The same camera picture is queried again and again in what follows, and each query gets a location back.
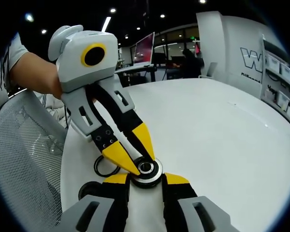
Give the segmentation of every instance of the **white wall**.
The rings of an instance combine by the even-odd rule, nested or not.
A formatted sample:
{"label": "white wall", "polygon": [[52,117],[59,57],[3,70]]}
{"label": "white wall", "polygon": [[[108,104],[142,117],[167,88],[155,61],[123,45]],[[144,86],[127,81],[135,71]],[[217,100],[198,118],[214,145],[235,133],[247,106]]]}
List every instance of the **white wall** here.
{"label": "white wall", "polygon": [[226,72],[245,73],[262,81],[262,38],[283,49],[274,32],[266,25],[239,17],[223,16],[226,56]]}
{"label": "white wall", "polygon": [[217,12],[203,12],[197,14],[201,51],[204,59],[202,74],[206,75],[211,62],[217,62],[216,73],[220,73],[219,80],[223,80],[226,71],[226,42],[222,25],[223,16]]}
{"label": "white wall", "polygon": [[262,39],[283,49],[274,32],[261,23],[217,11],[199,13],[197,19],[205,62],[202,74],[217,62],[214,79],[255,96],[258,91],[251,88],[262,88]]}
{"label": "white wall", "polygon": [[129,47],[121,47],[119,52],[121,53],[121,58],[124,60],[124,64],[132,64]]}

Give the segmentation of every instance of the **ceiling light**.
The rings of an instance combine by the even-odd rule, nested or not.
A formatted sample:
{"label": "ceiling light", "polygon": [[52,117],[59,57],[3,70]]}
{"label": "ceiling light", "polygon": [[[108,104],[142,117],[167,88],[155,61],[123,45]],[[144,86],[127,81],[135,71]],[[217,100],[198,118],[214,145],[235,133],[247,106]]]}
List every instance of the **ceiling light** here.
{"label": "ceiling light", "polygon": [[108,24],[109,24],[110,21],[111,21],[111,18],[112,18],[112,17],[106,17],[105,22],[104,22],[103,27],[102,27],[102,30],[101,30],[102,32],[105,32],[105,31],[106,31],[107,26],[108,26]]}
{"label": "ceiling light", "polygon": [[34,21],[32,14],[25,14],[25,19],[31,23]]}

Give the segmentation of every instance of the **office room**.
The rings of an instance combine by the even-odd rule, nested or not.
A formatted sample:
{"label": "office room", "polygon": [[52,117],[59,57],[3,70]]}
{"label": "office room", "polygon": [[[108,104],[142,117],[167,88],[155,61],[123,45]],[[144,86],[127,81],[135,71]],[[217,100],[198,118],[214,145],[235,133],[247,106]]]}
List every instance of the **office room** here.
{"label": "office room", "polygon": [[289,230],[290,3],[58,3],[0,20],[0,230]]}

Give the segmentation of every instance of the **human arm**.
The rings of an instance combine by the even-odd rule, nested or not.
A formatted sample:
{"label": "human arm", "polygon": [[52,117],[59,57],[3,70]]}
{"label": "human arm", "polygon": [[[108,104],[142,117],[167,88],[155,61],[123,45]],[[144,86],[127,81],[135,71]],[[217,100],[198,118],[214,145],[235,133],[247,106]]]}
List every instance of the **human arm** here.
{"label": "human arm", "polygon": [[28,52],[16,35],[10,46],[9,78],[11,83],[37,91],[50,93],[60,99],[61,85],[55,64]]}

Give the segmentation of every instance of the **white round table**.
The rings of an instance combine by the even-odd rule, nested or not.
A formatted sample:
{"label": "white round table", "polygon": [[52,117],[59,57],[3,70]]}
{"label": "white round table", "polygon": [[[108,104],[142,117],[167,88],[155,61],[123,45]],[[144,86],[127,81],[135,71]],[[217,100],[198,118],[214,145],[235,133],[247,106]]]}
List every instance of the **white round table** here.
{"label": "white round table", "polygon": [[[209,79],[182,79],[127,88],[136,113],[149,128],[165,172],[187,178],[231,216],[241,232],[264,232],[290,198],[290,124],[262,101]],[[95,103],[132,156],[137,152],[103,106]],[[100,155],[70,127],[61,167],[65,211],[88,181],[102,182],[93,163]],[[105,160],[100,172],[113,170]],[[126,232],[164,232],[161,184],[130,186]]]}

